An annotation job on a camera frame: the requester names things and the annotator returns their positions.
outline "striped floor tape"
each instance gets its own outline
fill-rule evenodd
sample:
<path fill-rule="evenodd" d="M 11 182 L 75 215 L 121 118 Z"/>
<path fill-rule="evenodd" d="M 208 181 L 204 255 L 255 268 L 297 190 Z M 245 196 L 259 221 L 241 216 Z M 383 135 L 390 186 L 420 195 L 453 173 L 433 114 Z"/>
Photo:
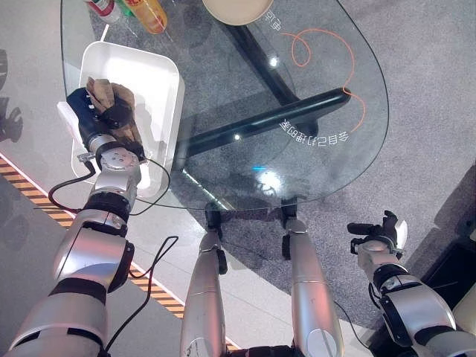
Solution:
<path fill-rule="evenodd" d="M 21 193 L 29 198 L 37 207 L 41 208 L 52 219 L 57 221 L 65 228 L 71 227 L 74 220 L 72 213 L 51 208 L 52 204 L 48 199 L 48 194 L 37 184 L 35 184 L 28 176 L 26 176 L 11 161 L 0 153 L 0 175 L 16 187 Z M 132 263 L 131 272 L 134 275 L 144 273 L 144 270 L 137 264 Z M 129 275 L 129 280 L 138 286 L 144 292 L 147 292 L 149 279 L 147 276 L 136 279 Z M 184 317 L 184 303 L 180 301 L 171 291 L 162 286 L 156 279 L 152 279 L 152 295 L 155 301 L 169 310 L 177 318 Z M 239 347 L 227 338 L 227 348 L 230 351 L 238 350 Z"/>

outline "glass tabletop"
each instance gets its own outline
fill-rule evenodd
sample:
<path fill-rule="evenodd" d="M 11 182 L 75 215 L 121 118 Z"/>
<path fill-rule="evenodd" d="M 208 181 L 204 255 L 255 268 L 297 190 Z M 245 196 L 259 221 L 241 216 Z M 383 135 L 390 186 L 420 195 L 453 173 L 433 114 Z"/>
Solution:
<path fill-rule="evenodd" d="M 179 202 L 166 196 L 161 204 L 250 210 L 308 202 L 370 166 L 387 132 L 387 91 L 338 1 L 275 0 L 246 26 L 219 22 L 199 0 L 161 5 L 167 32 L 152 35 L 128 16 L 105 31 L 81 1 L 62 2 L 66 94 L 79 83 L 84 49 L 101 37 L 169 57 L 179 69 L 185 96 L 170 173 Z"/>

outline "beige plate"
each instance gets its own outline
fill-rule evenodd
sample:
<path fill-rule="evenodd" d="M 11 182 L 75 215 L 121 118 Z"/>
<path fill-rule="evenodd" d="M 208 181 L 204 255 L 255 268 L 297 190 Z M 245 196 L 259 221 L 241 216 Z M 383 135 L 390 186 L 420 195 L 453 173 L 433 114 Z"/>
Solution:
<path fill-rule="evenodd" d="M 273 0 L 203 0 L 207 10 L 228 25 L 247 25 L 258 20 Z"/>

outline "black wire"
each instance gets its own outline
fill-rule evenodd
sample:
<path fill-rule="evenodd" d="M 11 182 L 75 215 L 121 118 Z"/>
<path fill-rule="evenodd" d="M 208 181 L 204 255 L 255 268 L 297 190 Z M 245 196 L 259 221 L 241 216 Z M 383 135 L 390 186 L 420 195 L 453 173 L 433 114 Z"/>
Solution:
<path fill-rule="evenodd" d="M 150 162 L 156 164 L 157 166 L 159 166 L 164 172 L 165 174 L 167 175 L 167 187 L 165 188 L 165 191 L 158 197 L 158 199 L 156 199 L 154 202 L 147 202 L 149 203 L 149 206 L 145 207 L 142 211 L 140 212 L 137 212 L 137 213 L 131 213 L 130 216 L 138 216 L 139 214 L 142 214 L 144 213 L 146 210 L 149 210 L 151 207 L 153 207 L 159 199 L 161 199 L 162 197 L 165 196 L 165 193 L 167 193 L 167 191 L 169 190 L 170 188 L 170 174 L 168 173 L 168 171 L 165 169 L 165 167 L 163 167 L 162 165 L 160 165 L 158 162 L 155 162 L 153 161 L 151 158 L 147 158 L 147 160 L 149 160 Z"/>
<path fill-rule="evenodd" d="M 145 199 L 137 199 L 137 200 L 141 201 L 143 203 L 148 203 L 149 205 L 153 205 L 153 206 L 166 207 L 166 208 L 177 208 L 179 210 L 205 210 L 204 208 L 186 208 L 186 207 L 177 207 L 177 206 L 171 206 L 171 205 L 162 205 L 160 203 L 154 203 L 154 202 L 146 201 Z"/>
<path fill-rule="evenodd" d="M 337 301 L 334 301 L 334 304 L 339 306 L 342 310 L 342 312 L 345 314 L 347 320 L 349 321 L 349 324 L 350 324 L 350 327 L 352 327 L 352 331 L 354 332 L 354 335 L 356 336 L 357 338 L 357 341 L 360 342 L 360 344 L 362 346 L 364 346 L 365 348 L 367 348 L 370 352 L 372 352 L 372 350 L 364 343 L 361 341 L 361 339 L 357 336 L 357 332 L 356 332 L 356 329 L 354 329 L 354 325 L 352 324 L 352 321 L 350 320 L 350 317 L 349 315 L 347 314 L 347 312 L 345 311 L 345 309 L 341 306 L 341 304 L 339 304 Z"/>
<path fill-rule="evenodd" d="M 369 283 L 369 296 L 370 299 L 372 300 L 372 303 L 376 306 L 377 309 L 380 309 L 380 306 L 377 304 L 374 298 L 380 298 L 374 291 L 373 291 L 373 286 L 372 283 Z"/>
<path fill-rule="evenodd" d="M 57 209 L 58 210 L 58 207 L 57 206 L 41 206 L 41 207 L 33 207 L 34 210 L 53 210 L 53 209 Z"/>
<path fill-rule="evenodd" d="M 171 239 L 175 239 L 170 245 L 169 247 L 165 250 L 164 253 L 162 253 L 162 250 L 164 249 L 165 245 L 167 244 L 167 242 Z M 170 237 L 167 237 L 165 239 L 165 241 L 162 243 L 161 247 L 159 248 L 157 254 L 155 255 L 154 257 L 154 260 L 152 262 L 152 265 L 150 266 L 149 269 L 147 269 L 147 271 L 145 273 L 143 273 L 142 275 L 140 275 L 139 277 L 143 277 L 145 274 L 147 274 L 147 272 L 150 272 L 149 273 L 149 285 L 147 287 L 147 296 L 146 296 L 146 300 L 142 303 L 142 305 L 140 305 L 124 322 L 122 325 L 120 325 L 120 327 L 116 330 L 115 334 L 111 337 L 111 339 L 109 340 L 106 348 L 104 349 L 106 352 L 109 351 L 109 349 L 111 348 L 112 344 L 116 341 L 116 338 L 118 338 L 118 336 L 120 335 L 120 333 L 122 332 L 122 330 L 127 326 L 127 324 L 129 322 L 132 321 L 133 318 L 135 318 L 135 316 L 137 316 L 137 314 L 139 312 L 141 312 L 141 310 L 147 305 L 147 303 L 149 302 L 150 300 L 150 295 L 152 294 L 152 276 L 154 274 L 154 268 L 155 268 L 155 265 L 159 262 L 159 260 L 177 243 L 177 241 L 179 240 L 179 238 L 177 236 L 170 236 Z"/>
<path fill-rule="evenodd" d="M 84 181 L 94 176 L 94 174 L 96 173 L 96 170 L 94 169 L 93 164 L 90 161 L 85 161 L 84 166 L 86 166 L 86 168 L 89 170 L 89 173 L 87 175 L 84 175 L 78 178 L 73 178 L 72 180 L 64 181 L 60 184 L 57 184 L 53 188 L 51 188 L 50 192 L 48 192 L 48 199 L 53 205 L 57 206 L 58 208 L 62 210 L 67 210 L 68 212 L 71 212 L 71 213 L 79 213 L 81 211 L 81 208 L 70 208 L 70 207 L 61 205 L 56 199 L 54 199 L 53 194 L 64 186 L 68 186 L 70 184 L 76 184 L 77 182 Z"/>

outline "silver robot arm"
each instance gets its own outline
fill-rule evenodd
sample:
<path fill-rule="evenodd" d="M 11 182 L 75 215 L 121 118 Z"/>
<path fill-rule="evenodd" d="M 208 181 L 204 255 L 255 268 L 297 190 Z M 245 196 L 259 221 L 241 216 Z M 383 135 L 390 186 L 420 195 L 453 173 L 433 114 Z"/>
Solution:
<path fill-rule="evenodd" d="M 126 223 L 141 172 L 137 155 L 107 132 L 90 126 L 83 139 L 101 172 L 57 252 L 57 285 L 30 311 L 5 357 L 107 356 L 106 294 L 127 279 L 134 245 Z"/>
<path fill-rule="evenodd" d="M 292 347 L 252 347 L 227 353 L 219 274 L 226 272 L 220 245 L 220 215 L 209 205 L 207 233 L 190 280 L 181 330 L 181 357 L 338 357 L 344 354 L 341 328 L 321 264 L 295 206 L 283 209 L 283 256 L 292 261 Z"/>
<path fill-rule="evenodd" d="M 407 224 L 385 211 L 380 225 L 350 223 L 351 252 L 358 266 L 380 293 L 377 304 L 391 338 L 402 347 L 412 347 L 418 356 L 476 356 L 476 337 L 456 330 L 446 302 L 399 264 L 407 238 Z"/>

